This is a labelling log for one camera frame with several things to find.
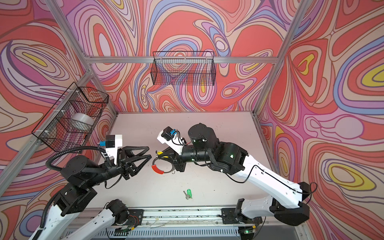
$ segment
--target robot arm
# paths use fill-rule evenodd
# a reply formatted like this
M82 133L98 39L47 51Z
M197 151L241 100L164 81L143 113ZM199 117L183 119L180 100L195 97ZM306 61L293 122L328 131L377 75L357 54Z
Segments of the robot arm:
M187 162L205 162L211 170L235 175L247 180L271 195L261 200L238 202L237 211L243 217L254 218L260 214L274 215L289 225L299 225L309 219L309 206L303 203L310 194L310 185L305 182L294 183L272 172L246 150L231 142L220 142L212 128L204 124L192 126L188 135L192 145L179 146L179 136L172 128L165 128L158 136L169 148L158 153L157 159L173 164L175 170L183 172ZM153 163L152 168L161 173Z
M97 192L93 189L93 186L103 182L106 184L108 179L119 175L119 180L122 177L128 180L130 176L133 177L138 174L151 159L151 155L144 155L149 150L149 147L127 146L119 148L122 145L120 140L121 135L111 135L107 136L107 141L105 142L106 151L103 151L103 155L108 155L107 159L111 157L113 162L106 160L98 165L83 155L77 155L71 158L63 168L51 165L58 156L62 156L66 152L87 149L87 147L78 147L69 149L66 152L57 153L47 161L47 166L51 169L59 170L68 183L48 202L43 212L40 228L36 229L30 240L58 239L71 221L96 196ZM133 154L134 150L142 151L135 155ZM136 166L135 162L139 160L144 161L139 166ZM53 203L53 206L47 212L51 203ZM97 217L67 236L66 239L91 239L100 231L100 228L109 227L113 223L124 223L127 221L128 215L127 207L119 199L113 200Z

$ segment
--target vent grille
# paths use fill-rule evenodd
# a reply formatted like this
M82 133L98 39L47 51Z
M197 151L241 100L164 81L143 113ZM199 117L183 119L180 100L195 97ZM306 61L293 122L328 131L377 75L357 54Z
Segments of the vent grille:
M63 239L76 229L66 229ZM148 237L239 237L238 227L157 227L157 228L136 228L131 232L115 233L114 228L107 228L109 238L148 238ZM100 231L92 239L108 239L105 230Z

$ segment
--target black wire mesh basket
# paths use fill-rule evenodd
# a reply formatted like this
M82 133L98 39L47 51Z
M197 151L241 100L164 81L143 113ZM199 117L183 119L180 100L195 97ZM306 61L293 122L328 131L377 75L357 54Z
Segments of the black wire mesh basket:
M59 110L54 110L58 113L48 126L42 131L35 131L49 112L32 131L34 136L55 152L84 146L109 100L108 94L91 87L77 86L73 93L69 94L71 96L64 106Z
M212 51L154 51L153 85L214 86L214 54Z

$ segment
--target red wire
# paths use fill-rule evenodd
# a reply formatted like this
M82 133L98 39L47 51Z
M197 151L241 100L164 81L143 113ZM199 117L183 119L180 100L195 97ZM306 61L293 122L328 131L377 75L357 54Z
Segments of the red wire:
M136 218L137 218L137 217L134 216L134 215L129 215L128 217L130 217L130 216L133 217L133 219L135 220L135 224L134 224L134 225L136 225Z

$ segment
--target patterned wall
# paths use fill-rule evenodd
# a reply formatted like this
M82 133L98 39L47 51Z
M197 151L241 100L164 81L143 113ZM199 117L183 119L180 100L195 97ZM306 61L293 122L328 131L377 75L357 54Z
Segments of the patterned wall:
M0 3L0 172L26 144L32 129L84 69L43 1ZM107 109L90 138L105 138ZM24 240L39 225L42 209L65 182L45 161L42 145L0 197L0 240ZM94 152L85 152L92 157ZM71 155L58 160L63 166Z
M314 239L384 239L384 2L317 0L258 111Z
M103 1L61 5L85 53L151 56L212 50L276 56L297 1ZM94 64L117 111L249 111L271 65L219 64L216 86L152 86L150 64Z
M119 112L252 111L271 64L229 64L215 86L153 85L151 64L94 64Z
M297 5L297 0L61 2L90 56L151 56L178 49L211 49L217 56L268 49L268 56L276 56Z

